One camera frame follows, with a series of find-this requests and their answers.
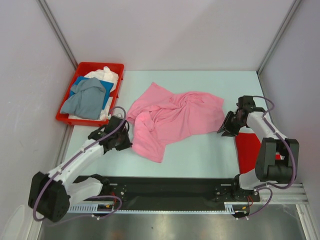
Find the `pink t shirt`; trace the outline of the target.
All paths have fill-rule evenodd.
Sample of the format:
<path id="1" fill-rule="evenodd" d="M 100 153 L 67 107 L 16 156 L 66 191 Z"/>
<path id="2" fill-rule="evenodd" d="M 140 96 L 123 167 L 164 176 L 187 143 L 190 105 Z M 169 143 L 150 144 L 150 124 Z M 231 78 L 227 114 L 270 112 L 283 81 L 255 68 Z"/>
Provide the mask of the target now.
<path id="1" fill-rule="evenodd" d="M 224 99 L 211 93 L 172 93 L 152 83 L 126 114 L 126 120 L 133 125 L 132 149 L 161 163 L 167 145 L 217 132 L 225 119 L 223 105 Z"/>

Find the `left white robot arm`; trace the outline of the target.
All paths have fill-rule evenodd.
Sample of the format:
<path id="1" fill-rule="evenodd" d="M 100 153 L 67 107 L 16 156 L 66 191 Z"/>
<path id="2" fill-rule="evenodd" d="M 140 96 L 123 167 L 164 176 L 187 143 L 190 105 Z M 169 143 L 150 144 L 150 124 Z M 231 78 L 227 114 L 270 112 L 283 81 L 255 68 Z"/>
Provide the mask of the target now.
<path id="1" fill-rule="evenodd" d="M 112 116 L 108 124 L 102 125 L 89 134 L 77 153 L 47 173 L 37 172 L 32 180 L 28 206 L 33 210 L 33 218 L 39 222 L 37 214 L 53 223 L 60 221 L 70 207 L 84 201 L 100 199 L 121 200 L 115 196 L 107 177 L 93 174 L 76 183 L 80 174 L 95 160 L 108 151 L 122 151 L 130 148 L 129 123 Z"/>

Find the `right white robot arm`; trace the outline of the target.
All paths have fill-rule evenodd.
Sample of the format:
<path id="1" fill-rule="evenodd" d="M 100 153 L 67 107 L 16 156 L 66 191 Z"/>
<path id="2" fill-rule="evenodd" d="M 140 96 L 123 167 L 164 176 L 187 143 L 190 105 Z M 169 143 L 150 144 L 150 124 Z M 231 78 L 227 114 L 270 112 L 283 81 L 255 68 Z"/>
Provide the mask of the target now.
<path id="1" fill-rule="evenodd" d="M 254 169 L 234 177 L 231 196 L 242 201 L 250 193 L 272 186 L 290 188 L 296 180 L 299 142 L 281 133 L 269 120 L 268 110 L 256 106 L 254 95 L 238 98 L 237 110 L 229 111 L 218 132 L 223 137 L 237 137 L 242 127 L 250 128 L 260 142 Z"/>

